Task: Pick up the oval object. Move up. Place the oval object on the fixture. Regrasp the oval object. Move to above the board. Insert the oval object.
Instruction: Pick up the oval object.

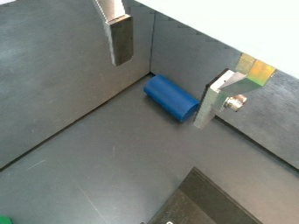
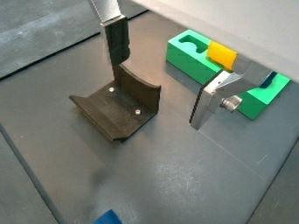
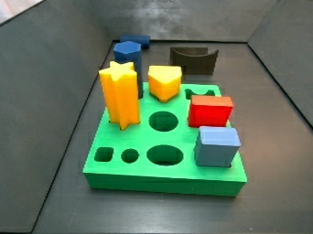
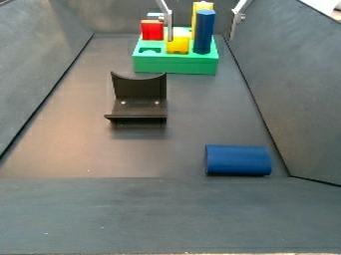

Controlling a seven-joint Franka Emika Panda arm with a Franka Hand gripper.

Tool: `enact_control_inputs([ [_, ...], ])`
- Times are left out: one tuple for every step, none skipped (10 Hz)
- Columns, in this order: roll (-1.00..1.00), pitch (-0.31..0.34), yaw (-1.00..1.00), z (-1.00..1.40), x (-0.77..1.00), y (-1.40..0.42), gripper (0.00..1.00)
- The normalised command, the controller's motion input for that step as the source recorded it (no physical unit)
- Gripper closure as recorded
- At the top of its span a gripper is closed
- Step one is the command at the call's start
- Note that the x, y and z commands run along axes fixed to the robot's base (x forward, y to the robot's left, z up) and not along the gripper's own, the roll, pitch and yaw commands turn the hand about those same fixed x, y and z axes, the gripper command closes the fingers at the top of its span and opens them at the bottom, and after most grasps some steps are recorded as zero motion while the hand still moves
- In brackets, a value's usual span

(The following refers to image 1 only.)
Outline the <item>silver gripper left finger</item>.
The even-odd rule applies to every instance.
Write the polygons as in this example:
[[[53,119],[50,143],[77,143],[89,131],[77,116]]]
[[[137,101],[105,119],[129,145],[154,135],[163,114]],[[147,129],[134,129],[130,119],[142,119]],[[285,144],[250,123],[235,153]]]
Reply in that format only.
[[[134,18],[127,14],[123,0],[93,0],[103,19],[111,60],[118,67],[134,56]]]

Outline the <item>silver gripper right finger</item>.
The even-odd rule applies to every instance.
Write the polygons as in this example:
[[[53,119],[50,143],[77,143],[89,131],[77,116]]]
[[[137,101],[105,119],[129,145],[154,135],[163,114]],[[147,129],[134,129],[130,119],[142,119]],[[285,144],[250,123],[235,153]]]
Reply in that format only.
[[[262,88],[276,71],[266,62],[242,53],[237,68],[226,69],[206,86],[194,125],[203,129],[223,109],[238,112],[249,99],[243,94]]]

